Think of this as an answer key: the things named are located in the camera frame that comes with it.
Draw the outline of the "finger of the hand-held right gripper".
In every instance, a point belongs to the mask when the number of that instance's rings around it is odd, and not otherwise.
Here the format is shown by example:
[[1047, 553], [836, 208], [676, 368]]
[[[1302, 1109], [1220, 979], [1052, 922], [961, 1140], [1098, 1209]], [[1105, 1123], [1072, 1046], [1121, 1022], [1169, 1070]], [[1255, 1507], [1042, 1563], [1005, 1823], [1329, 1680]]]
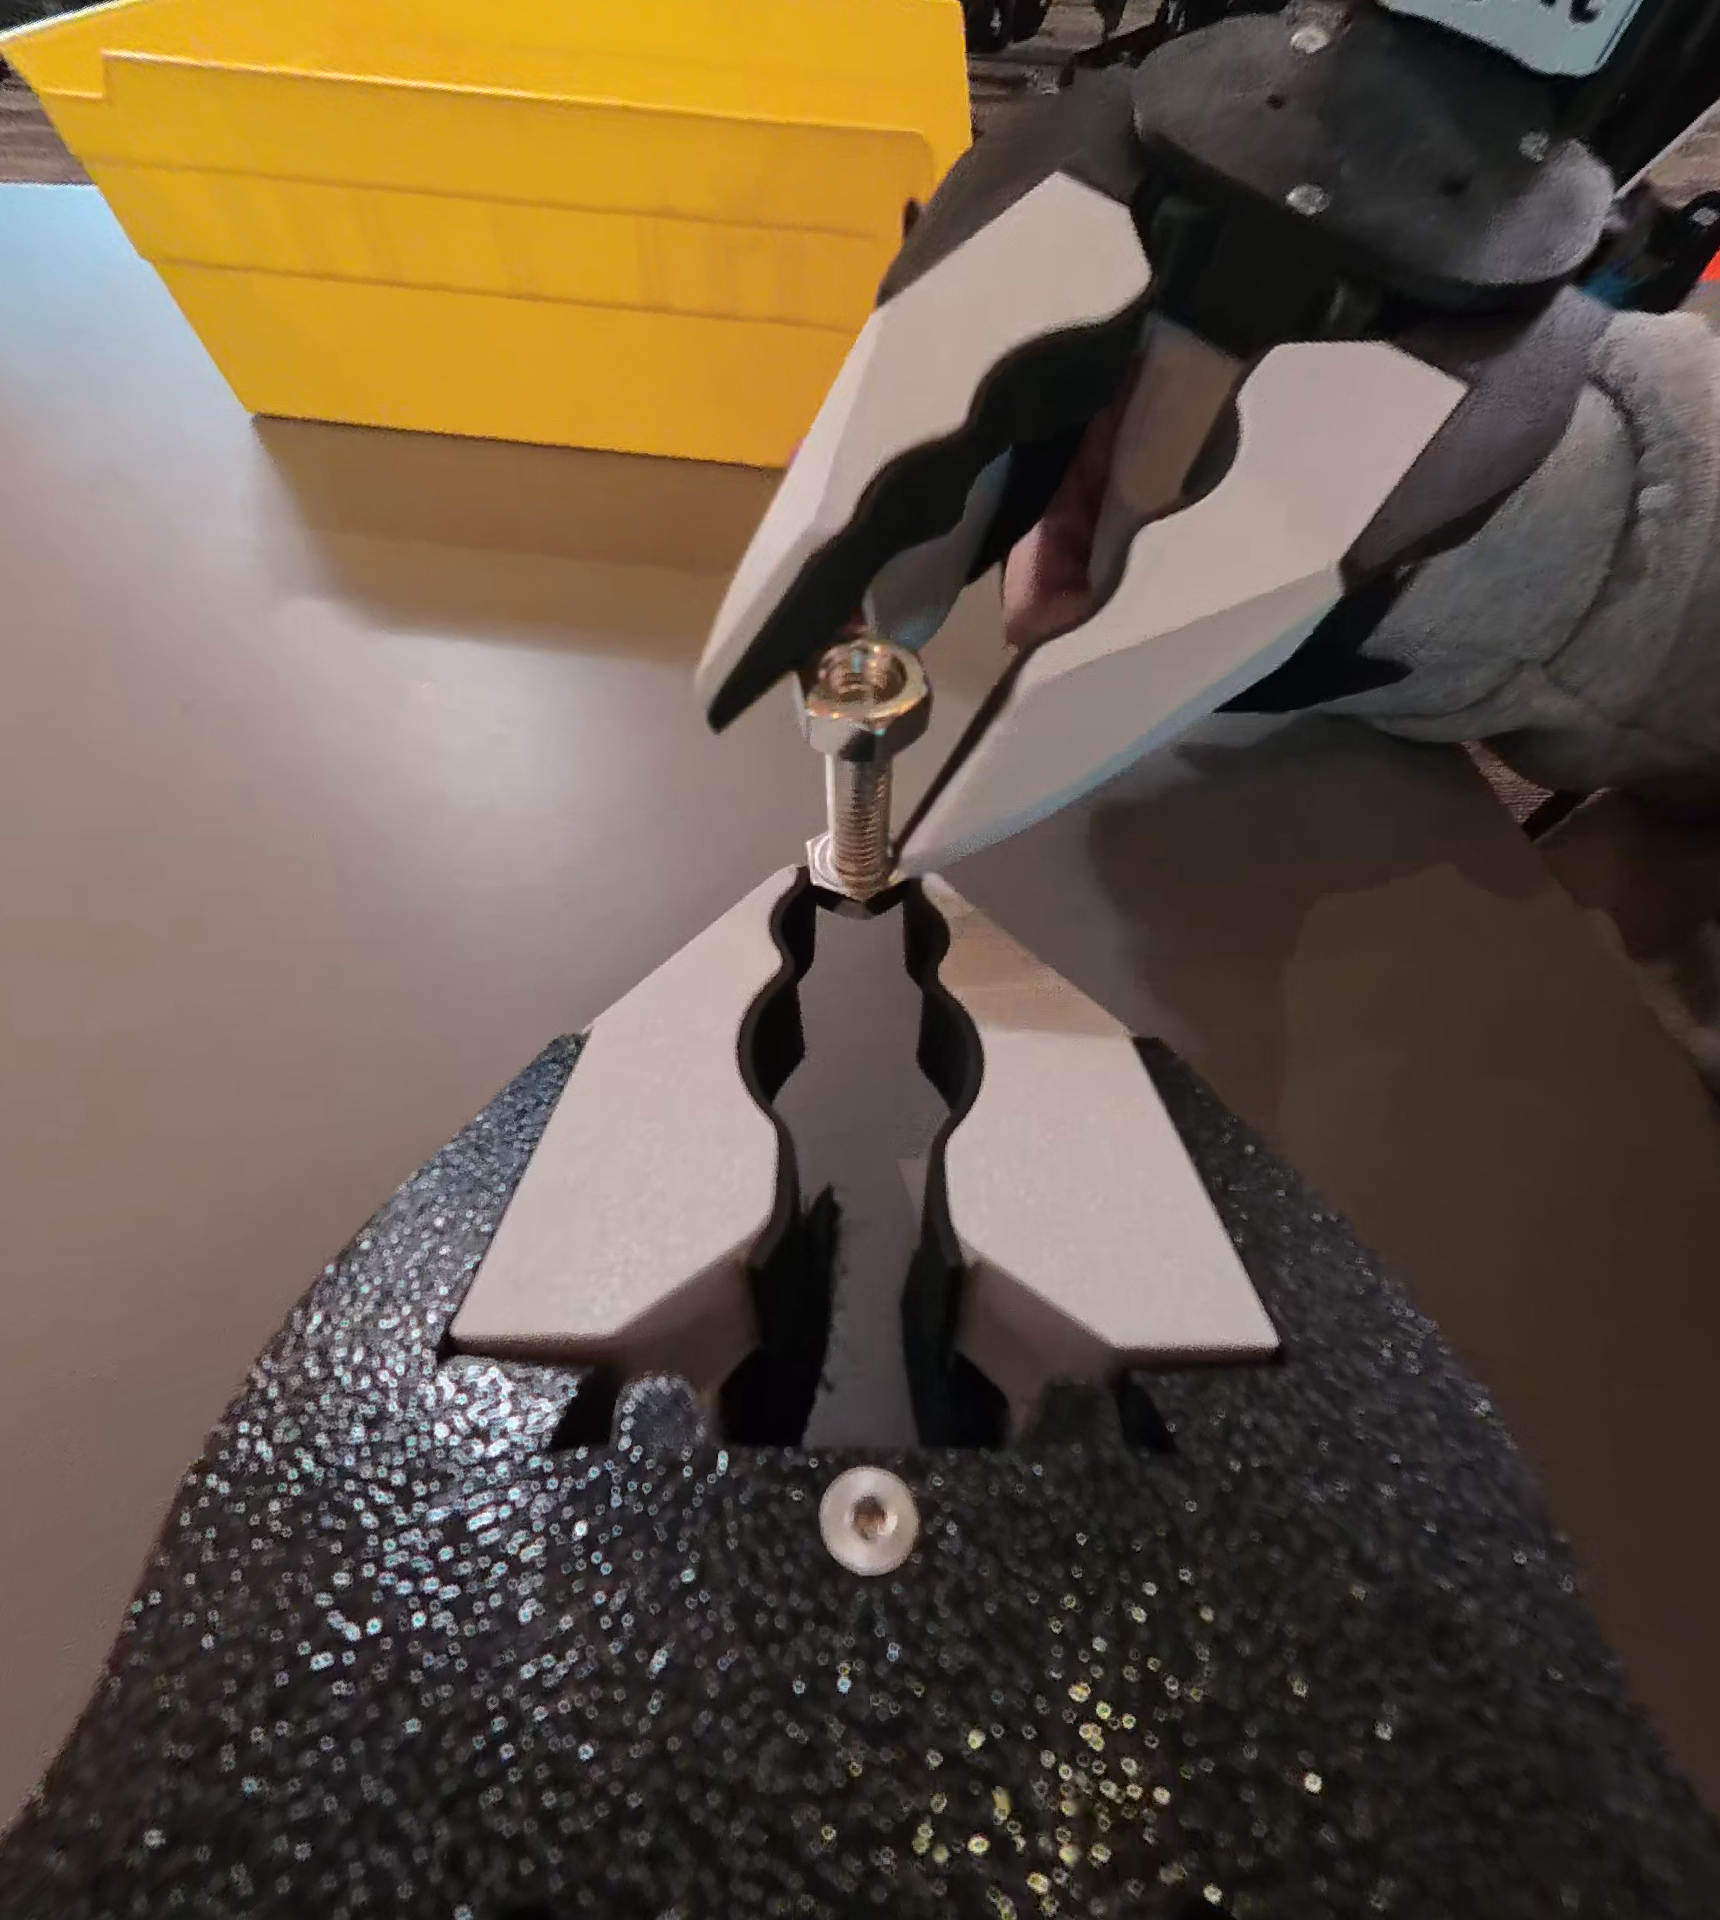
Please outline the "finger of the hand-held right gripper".
[[918, 650], [983, 568], [1019, 446], [1107, 400], [1152, 290], [1127, 202], [1056, 172], [867, 321], [696, 668], [725, 733], [867, 612]]
[[1112, 595], [1005, 677], [908, 820], [900, 872], [1039, 824], [1274, 672], [1467, 391], [1388, 342], [1269, 353], [1219, 487], [1144, 526]]

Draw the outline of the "person's right hand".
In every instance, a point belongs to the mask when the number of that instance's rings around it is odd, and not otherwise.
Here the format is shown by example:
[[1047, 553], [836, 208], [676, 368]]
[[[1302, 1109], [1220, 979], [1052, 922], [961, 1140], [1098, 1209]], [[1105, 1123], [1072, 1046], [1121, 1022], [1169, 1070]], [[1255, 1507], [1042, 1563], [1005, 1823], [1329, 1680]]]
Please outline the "person's right hand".
[[1121, 392], [1095, 417], [1039, 520], [1003, 571], [1003, 633], [1022, 657], [1078, 627], [1093, 607], [1093, 549], [1109, 501], [1114, 448], [1131, 406]]

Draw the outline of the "steel hex bolt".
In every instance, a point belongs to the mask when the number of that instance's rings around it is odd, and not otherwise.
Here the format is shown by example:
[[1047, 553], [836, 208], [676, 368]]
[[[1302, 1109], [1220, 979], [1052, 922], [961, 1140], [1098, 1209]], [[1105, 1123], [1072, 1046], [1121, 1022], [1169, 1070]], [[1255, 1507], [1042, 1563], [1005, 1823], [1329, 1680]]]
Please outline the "steel hex bolt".
[[894, 757], [825, 757], [825, 830], [804, 869], [825, 912], [869, 920], [894, 910], [905, 880], [894, 850]]

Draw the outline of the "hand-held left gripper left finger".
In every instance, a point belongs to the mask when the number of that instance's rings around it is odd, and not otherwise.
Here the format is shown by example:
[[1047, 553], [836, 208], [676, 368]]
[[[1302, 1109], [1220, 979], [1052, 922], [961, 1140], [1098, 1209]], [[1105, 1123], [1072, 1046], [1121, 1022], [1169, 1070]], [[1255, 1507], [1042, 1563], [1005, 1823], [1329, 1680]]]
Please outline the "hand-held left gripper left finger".
[[454, 1320], [459, 1356], [685, 1380], [733, 1442], [796, 1444], [833, 1225], [776, 1098], [804, 1058], [822, 898], [783, 869], [585, 1035]]

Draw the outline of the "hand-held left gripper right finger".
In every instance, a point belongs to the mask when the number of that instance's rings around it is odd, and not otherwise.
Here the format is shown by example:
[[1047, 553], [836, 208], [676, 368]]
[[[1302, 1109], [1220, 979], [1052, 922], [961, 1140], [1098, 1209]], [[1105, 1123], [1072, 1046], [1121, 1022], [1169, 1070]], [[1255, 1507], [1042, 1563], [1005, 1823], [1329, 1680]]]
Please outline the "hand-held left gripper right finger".
[[1131, 1029], [948, 883], [902, 908], [944, 1105], [902, 1293], [920, 1444], [995, 1449], [1062, 1384], [1280, 1356]]

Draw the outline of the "person's right forearm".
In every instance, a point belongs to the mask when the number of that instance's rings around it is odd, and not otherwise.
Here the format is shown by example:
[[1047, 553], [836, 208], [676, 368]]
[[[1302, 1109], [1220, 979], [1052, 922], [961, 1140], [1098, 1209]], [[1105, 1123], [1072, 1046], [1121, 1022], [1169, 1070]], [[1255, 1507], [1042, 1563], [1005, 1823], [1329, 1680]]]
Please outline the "person's right forearm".
[[1347, 646], [1230, 712], [1477, 744], [1549, 791], [1720, 782], [1720, 335], [1622, 314], [1543, 466]]

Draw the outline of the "large yellow plastic bin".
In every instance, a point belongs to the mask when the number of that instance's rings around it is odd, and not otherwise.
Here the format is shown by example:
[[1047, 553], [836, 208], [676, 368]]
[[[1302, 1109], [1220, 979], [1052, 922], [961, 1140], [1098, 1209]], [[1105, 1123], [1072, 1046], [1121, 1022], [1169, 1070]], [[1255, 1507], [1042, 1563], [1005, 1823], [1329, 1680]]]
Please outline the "large yellow plastic bin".
[[967, 150], [943, 3], [146, 3], [0, 31], [243, 408], [780, 468]]

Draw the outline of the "steel hex nut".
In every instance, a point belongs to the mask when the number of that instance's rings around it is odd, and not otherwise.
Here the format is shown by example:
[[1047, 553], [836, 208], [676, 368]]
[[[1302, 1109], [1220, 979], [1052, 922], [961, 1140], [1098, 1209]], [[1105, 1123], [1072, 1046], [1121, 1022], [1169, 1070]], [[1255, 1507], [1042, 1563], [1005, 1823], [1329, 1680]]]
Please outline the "steel hex nut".
[[920, 657], [877, 636], [831, 646], [803, 682], [807, 746], [836, 763], [887, 765], [929, 731], [933, 686]]

